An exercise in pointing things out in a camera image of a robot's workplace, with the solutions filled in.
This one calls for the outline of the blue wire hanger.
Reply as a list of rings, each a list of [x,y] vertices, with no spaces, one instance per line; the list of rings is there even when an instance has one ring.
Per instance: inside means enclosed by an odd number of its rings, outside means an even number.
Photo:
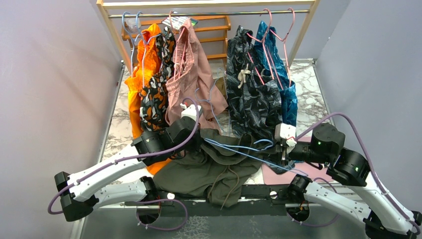
[[[224,81],[224,72],[223,72],[222,68],[219,68],[219,70],[220,70],[220,72],[222,73],[222,76],[223,76],[223,83],[225,84],[225,81]],[[214,89],[215,84],[216,84],[216,82],[217,82],[218,80],[219,80],[219,78],[213,79],[213,84],[212,84],[212,87],[211,87],[211,89],[210,89],[210,94],[211,94],[211,91]],[[214,117],[216,116],[216,115],[215,115],[215,113],[214,113],[214,111],[213,111],[213,105],[212,105],[212,103],[211,103],[211,96],[209,96],[209,98],[208,98],[208,99],[202,99],[202,100],[199,100],[199,101],[200,101],[200,102],[207,102],[207,103],[211,106],[211,108],[212,108],[212,109],[211,109],[211,112],[212,112],[213,116],[214,116]],[[293,173],[296,173],[296,174],[299,174],[299,175],[302,175],[302,176],[309,176],[309,175],[308,175],[307,173],[305,173],[304,171],[299,170],[299,169],[296,169],[296,168],[294,168],[294,167],[292,167],[292,166],[289,166],[289,165],[288,165],[288,166],[280,166],[280,165],[278,165],[278,164],[274,164],[274,163],[272,163],[272,162],[270,162],[270,161],[268,161],[268,160],[260,159],[260,158],[258,158],[258,157],[252,156],[252,155],[250,155],[250,154],[247,154],[247,153],[243,153],[243,152],[238,151],[238,149],[247,149],[247,150],[250,150],[250,151],[252,151],[252,152],[263,152],[263,151],[264,151],[263,149],[256,149],[256,148],[251,148],[251,147],[248,147],[248,146],[239,146],[239,145],[228,145],[228,144],[223,144],[223,143],[220,143],[220,142],[218,142],[218,141],[215,141],[215,140],[210,139],[210,138],[207,138],[207,137],[205,137],[205,138],[204,138],[204,140],[205,140],[205,142],[210,143],[210,144],[212,144],[212,145],[214,145],[214,146],[217,146],[217,147],[219,147],[219,148],[222,148],[222,149],[225,149],[225,150],[228,150],[228,151],[231,151],[231,152],[234,152],[234,153],[238,153],[238,154],[241,154],[241,155],[243,155],[243,156],[247,156],[247,157],[249,157],[249,158],[252,158],[252,159],[258,160],[258,161],[260,161],[260,162],[262,162],[262,163],[267,164],[267,166],[272,166],[272,167],[275,167],[275,168],[279,168],[279,169],[282,169],[282,170],[284,170],[284,171],[290,171],[290,172],[293,172]],[[270,147],[274,146],[273,141],[268,140],[268,139],[260,139],[260,140],[257,140],[257,141],[255,141],[255,142],[253,142],[253,144],[257,144],[257,143],[260,143],[260,142],[269,142],[269,143],[271,143],[271,144],[270,144],[270,146],[268,146],[268,147],[266,147],[266,148],[264,148],[264,149],[268,149],[268,148],[270,148]]]

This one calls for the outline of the olive green shorts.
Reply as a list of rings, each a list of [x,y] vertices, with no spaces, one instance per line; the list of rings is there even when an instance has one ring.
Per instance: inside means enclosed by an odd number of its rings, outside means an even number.
[[[216,129],[202,129],[201,137],[223,144],[260,148],[256,139],[246,133],[241,137],[220,135]],[[257,152],[238,151],[257,157]],[[202,196],[212,193],[218,199],[237,191],[261,167],[261,162],[203,142],[199,151],[169,162],[153,177],[155,186],[163,191]]]

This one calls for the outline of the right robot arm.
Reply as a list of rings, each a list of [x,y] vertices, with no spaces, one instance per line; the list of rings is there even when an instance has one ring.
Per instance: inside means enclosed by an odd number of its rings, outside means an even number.
[[[407,209],[383,188],[369,161],[344,147],[345,135],[336,127],[319,124],[312,130],[310,142],[296,141],[294,130],[291,125],[278,124],[277,145],[270,153],[280,156],[283,164],[290,159],[317,169],[328,164],[327,175],[356,193],[361,202],[324,188],[304,173],[296,173],[288,187],[277,192],[280,200],[319,204],[363,226],[371,239],[415,239],[420,234],[421,213]]]

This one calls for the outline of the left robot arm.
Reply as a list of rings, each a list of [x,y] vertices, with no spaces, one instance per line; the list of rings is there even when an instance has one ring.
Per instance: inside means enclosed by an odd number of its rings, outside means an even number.
[[[154,163],[163,162],[181,151],[192,151],[202,143],[201,124],[189,116],[176,120],[165,129],[146,131],[134,139],[129,150],[134,156],[106,160],[78,173],[61,171],[54,176],[57,195],[65,220],[77,221],[93,210],[120,202],[141,201],[151,204],[156,200],[152,179],[142,176],[120,186],[113,181]]]

